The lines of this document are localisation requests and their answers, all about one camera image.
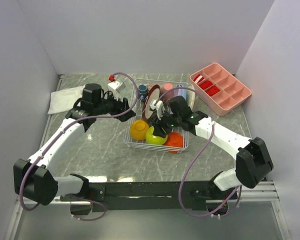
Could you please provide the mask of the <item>dark red rimmed plate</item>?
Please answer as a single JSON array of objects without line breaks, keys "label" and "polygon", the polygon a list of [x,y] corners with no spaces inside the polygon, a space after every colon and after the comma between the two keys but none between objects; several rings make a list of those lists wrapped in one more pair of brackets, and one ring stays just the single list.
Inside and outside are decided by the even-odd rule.
[{"label": "dark red rimmed plate", "polygon": [[141,117],[144,121],[148,122],[153,114],[151,110],[151,103],[157,101],[161,95],[161,86],[159,84],[153,85],[147,95],[146,101],[142,108]]}]

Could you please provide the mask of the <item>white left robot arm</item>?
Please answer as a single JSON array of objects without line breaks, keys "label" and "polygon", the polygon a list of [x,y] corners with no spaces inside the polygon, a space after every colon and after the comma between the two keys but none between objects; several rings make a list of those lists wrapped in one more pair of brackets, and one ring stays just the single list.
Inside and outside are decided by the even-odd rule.
[{"label": "white left robot arm", "polygon": [[14,191],[20,197],[46,206],[57,196],[72,194],[78,201],[90,195],[89,180],[72,173],[55,177],[57,162],[74,142],[96,121],[97,116],[108,115],[125,122],[136,114],[127,98],[114,96],[113,90],[104,91],[99,84],[86,84],[82,97],[65,115],[59,129],[36,153],[27,160],[18,159],[13,166]]}]

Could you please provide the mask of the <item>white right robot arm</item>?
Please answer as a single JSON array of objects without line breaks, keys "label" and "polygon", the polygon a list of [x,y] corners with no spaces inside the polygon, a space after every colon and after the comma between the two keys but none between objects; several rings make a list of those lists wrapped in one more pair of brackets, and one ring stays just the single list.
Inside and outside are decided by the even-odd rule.
[{"label": "white right robot arm", "polygon": [[199,190],[197,195],[206,199],[221,199],[227,192],[235,187],[244,186],[249,189],[256,187],[274,168],[268,148],[263,139],[254,139],[239,135],[212,120],[201,111],[192,111],[182,96],[169,100],[166,110],[161,100],[151,100],[150,110],[154,118],[153,135],[167,136],[174,127],[210,140],[234,160],[235,167],[216,174],[207,184]]}]

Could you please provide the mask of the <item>pink plastic cup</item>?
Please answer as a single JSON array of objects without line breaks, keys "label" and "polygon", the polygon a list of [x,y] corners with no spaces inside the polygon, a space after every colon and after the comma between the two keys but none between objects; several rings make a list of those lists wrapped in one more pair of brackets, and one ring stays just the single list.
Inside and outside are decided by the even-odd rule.
[{"label": "pink plastic cup", "polygon": [[165,94],[164,97],[165,98],[173,98],[174,97],[174,90],[173,90],[174,86],[167,82],[163,85],[162,87],[162,93]]}]

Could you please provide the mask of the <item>cream and blue plate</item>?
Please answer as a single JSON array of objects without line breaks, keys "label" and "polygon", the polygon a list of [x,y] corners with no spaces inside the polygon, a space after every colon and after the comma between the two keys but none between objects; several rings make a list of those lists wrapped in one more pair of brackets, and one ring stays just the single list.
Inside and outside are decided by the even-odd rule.
[{"label": "cream and blue plate", "polygon": [[188,90],[188,89],[186,90],[186,97],[187,97],[186,101],[187,101],[188,106],[191,108],[191,110],[193,110],[194,104],[195,104],[195,99],[196,99],[196,93],[194,92],[195,87],[191,83],[189,83],[187,85],[187,88],[189,88],[191,90]]}]

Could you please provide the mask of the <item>white wire dish rack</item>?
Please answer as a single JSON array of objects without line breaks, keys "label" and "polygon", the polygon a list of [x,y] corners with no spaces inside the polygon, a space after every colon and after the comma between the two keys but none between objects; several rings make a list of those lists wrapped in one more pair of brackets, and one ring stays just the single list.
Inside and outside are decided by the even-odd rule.
[{"label": "white wire dish rack", "polygon": [[[195,89],[194,86],[191,83],[186,82],[176,82],[176,81],[165,81],[165,80],[154,80],[154,79],[145,79],[145,78],[137,78],[135,80],[136,85],[145,85],[148,88],[148,91],[154,86],[154,85],[160,85],[161,88],[167,83],[170,83],[173,85],[174,88],[181,85],[183,87],[187,87],[190,89]],[[173,133],[178,133],[182,136],[182,142],[181,144],[177,145],[158,145],[158,144],[150,144],[147,143],[146,140],[136,140],[133,139],[130,135],[130,127],[133,124],[133,122],[137,120],[143,120],[144,115],[144,103],[141,100],[138,100],[136,105],[133,108],[133,111],[136,113],[136,116],[129,119],[126,123],[126,127],[124,130],[124,136],[123,141],[125,144],[127,144],[128,147],[131,148],[138,148],[138,149],[146,149],[146,150],[156,150],[156,151],[163,151],[163,152],[171,152],[171,153],[181,153],[184,151],[188,145],[189,145],[189,132],[183,130],[181,127],[174,127],[172,129]]]}]

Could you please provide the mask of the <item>red-orange bowl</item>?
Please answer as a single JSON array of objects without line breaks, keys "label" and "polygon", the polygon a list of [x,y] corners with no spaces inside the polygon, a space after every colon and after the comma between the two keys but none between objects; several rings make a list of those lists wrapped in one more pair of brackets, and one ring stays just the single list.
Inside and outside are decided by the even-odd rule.
[{"label": "red-orange bowl", "polygon": [[167,140],[164,143],[165,146],[168,147],[176,147],[176,148],[182,148],[183,147],[184,139],[181,134],[177,132],[171,132],[167,136]]}]

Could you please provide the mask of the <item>orange-yellow bowl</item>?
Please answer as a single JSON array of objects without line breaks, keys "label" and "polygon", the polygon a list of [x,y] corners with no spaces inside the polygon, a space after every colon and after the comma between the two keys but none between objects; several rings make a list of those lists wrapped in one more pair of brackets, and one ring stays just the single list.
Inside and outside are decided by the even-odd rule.
[{"label": "orange-yellow bowl", "polygon": [[130,125],[129,134],[136,141],[146,139],[146,133],[150,128],[149,124],[144,120],[136,120]]}]

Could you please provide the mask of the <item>lavender plate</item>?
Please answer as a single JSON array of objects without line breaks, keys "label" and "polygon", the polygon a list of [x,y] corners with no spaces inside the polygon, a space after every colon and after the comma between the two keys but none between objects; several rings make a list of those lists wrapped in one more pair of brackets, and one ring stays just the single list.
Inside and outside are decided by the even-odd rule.
[{"label": "lavender plate", "polygon": [[181,88],[183,87],[182,84],[179,84],[176,86],[175,90],[174,90],[174,97],[177,97],[177,96],[182,96],[185,100],[187,100],[187,90],[186,89],[183,89]]}]

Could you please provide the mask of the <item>lime green bowl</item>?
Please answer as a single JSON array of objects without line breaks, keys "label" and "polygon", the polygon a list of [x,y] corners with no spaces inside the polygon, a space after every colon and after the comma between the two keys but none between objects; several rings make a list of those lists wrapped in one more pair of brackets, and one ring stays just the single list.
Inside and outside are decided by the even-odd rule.
[{"label": "lime green bowl", "polygon": [[145,134],[145,142],[151,145],[163,145],[167,141],[168,136],[160,137],[154,135],[154,127],[151,126]]}]

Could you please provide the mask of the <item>dark blue ceramic mug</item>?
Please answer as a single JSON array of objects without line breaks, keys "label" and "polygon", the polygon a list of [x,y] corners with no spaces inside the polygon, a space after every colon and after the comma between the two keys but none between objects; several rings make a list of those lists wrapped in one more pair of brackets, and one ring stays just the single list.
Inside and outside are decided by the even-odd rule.
[{"label": "dark blue ceramic mug", "polygon": [[148,87],[144,84],[140,84],[137,89],[138,99],[141,102],[145,102],[148,96]]}]

